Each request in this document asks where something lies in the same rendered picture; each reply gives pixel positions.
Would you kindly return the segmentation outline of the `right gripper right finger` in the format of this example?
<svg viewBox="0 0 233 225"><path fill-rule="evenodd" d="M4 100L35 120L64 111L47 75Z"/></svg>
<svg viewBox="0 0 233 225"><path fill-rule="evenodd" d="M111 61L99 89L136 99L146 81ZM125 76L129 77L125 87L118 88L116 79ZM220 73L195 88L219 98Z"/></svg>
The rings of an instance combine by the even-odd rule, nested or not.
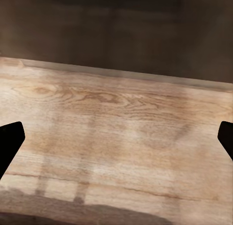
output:
<svg viewBox="0 0 233 225"><path fill-rule="evenodd" d="M222 121L217 138L233 160L233 123Z"/></svg>

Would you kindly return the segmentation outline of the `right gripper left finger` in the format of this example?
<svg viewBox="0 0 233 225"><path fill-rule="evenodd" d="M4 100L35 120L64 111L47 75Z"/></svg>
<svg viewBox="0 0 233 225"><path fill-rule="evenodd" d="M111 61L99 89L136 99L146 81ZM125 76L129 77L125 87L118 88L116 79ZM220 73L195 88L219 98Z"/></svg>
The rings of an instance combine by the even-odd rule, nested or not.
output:
<svg viewBox="0 0 233 225"><path fill-rule="evenodd" d="M20 121L0 127L0 179L6 172L24 140L25 132Z"/></svg>

